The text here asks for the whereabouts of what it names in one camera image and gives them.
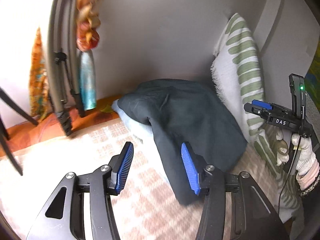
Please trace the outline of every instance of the ribbed blue pad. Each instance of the ribbed blue pad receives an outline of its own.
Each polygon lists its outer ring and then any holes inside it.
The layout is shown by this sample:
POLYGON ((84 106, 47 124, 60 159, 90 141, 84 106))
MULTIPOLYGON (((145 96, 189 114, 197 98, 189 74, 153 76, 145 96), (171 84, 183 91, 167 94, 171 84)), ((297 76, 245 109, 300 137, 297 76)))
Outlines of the ribbed blue pad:
POLYGON ((262 101, 259 101, 259 100, 252 100, 252 103, 251 103, 251 104, 253 104, 253 105, 255 105, 255 106, 263 107, 263 108, 265 108, 265 109, 267 109, 267 110, 272 110, 272 106, 269 105, 269 104, 266 103, 266 102, 262 102, 262 101))
POLYGON ((132 159, 133 159, 133 144, 131 143, 125 154, 125 157, 123 159, 123 162, 121 164, 120 170, 117 175, 117 184, 115 186, 115 190, 117 191, 118 194, 120 194, 120 191, 124 189, 124 185, 125 185, 125 182, 127 181, 132 159))
POLYGON ((193 161, 190 157, 190 153, 185 143, 181 145, 181 157, 183 160, 184 168, 188 176, 190 187, 197 195, 199 195, 200 193, 199 174, 196 170, 196 167, 193 164, 193 161))

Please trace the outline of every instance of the blue gripper pad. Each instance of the blue gripper pad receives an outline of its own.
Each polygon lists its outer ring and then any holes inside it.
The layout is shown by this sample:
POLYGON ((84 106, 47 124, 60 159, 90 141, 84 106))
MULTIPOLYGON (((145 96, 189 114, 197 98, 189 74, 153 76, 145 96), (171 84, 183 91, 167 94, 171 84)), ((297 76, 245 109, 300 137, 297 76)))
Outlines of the blue gripper pad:
POLYGON ((131 142, 126 142, 120 153, 118 161, 112 170, 117 173, 115 190, 118 194, 124 189, 125 182, 127 181, 133 159, 133 152, 133 144, 131 142))
POLYGON ((262 101, 259 101, 259 100, 252 100, 251 104, 253 104, 255 106, 260 106, 260 107, 265 108, 267 110, 272 110, 272 106, 269 103, 266 103, 266 102, 262 102, 262 101))
POLYGON ((196 195, 199 195, 201 189, 199 182, 199 172, 197 171, 193 163, 189 150, 192 154, 194 154, 192 149, 188 149, 186 143, 183 143, 181 145, 181 157, 188 176, 190 187, 196 193, 196 195))

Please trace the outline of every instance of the silver screw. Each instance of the silver screw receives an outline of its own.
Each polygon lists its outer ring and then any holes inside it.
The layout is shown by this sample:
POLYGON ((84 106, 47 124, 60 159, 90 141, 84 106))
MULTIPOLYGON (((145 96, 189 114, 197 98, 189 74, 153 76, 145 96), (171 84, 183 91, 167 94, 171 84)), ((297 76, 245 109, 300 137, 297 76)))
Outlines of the silver screw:
POLYGON ((243 171, 243 172, 241 172, 241 177, 247 179, 250 177, 250 174, 247 173, 246 171, 243 171))
POLYGON ((110 166, 109 166, 109 165, 102 165, 102 166, 100 167, 100 170, 101 170, 101 171, 108 171, 108 170, 110 170, 110 166))
POLYGON ((75 174, 73 172, 69 172, 69 173, 67 173, 66 178, 72 179, 74 176, 75 176, 75 174))
POLYGON ((205 167, 205 169, 206 169, 207 171, 213 171, 213 170, 214 170, 214 166, 211 165, 211 164, 209 164, 209 165, 207 165, 207 166, 205 167))

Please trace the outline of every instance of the beige blanket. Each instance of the beige blanket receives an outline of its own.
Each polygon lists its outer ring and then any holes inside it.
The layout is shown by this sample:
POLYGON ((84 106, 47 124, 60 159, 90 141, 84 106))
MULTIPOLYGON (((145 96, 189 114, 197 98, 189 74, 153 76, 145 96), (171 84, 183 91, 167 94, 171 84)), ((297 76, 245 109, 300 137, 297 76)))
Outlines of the beige blanket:
MULTIPOLYGON (((134 144, 135 154, 125 189, 112 197, 121 239, 195 239, 203 204, 178 204, 170 186, 148 162, 148 152, 142 152, 141 142, 119 119, 81 130, 73 138, 59 137, 16 152, 23 177, 6 158, 0 161, 0 210, 13 230, 25 240, 45 201, 66 173, 94 171, 119 154, 126 141, 134 144)), ((240 171, 248 171, 274 202, 276 182, 250 147, 234 169, 235 174, 240 171)), ((88 210, 86 195, 85 228, 86 239, 90 240, 88 210)), ((227 198, 224 239, 230 236, 230 216, 227 198)))

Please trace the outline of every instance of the striped blanket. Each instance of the striped blanket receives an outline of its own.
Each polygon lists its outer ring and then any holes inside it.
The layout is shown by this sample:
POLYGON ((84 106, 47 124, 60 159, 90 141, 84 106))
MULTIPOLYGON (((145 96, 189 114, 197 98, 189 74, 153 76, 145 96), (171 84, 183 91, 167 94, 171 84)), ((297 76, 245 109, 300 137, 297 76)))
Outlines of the striped blanket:
MULTIPOLYGON (((244 104, 264 99, 262 73, 258 51, 246 21, 234 14, 214 49, 212 80, 221 101, 233 114, 244 137, 254 146, 278 182, 280 193, 285 174, 276 166, 277 127, 264 124, 263 119, 244 111, 244 104)), ((282 194, 280 207, 299 207, 295 177, 291 176, 282 194)))

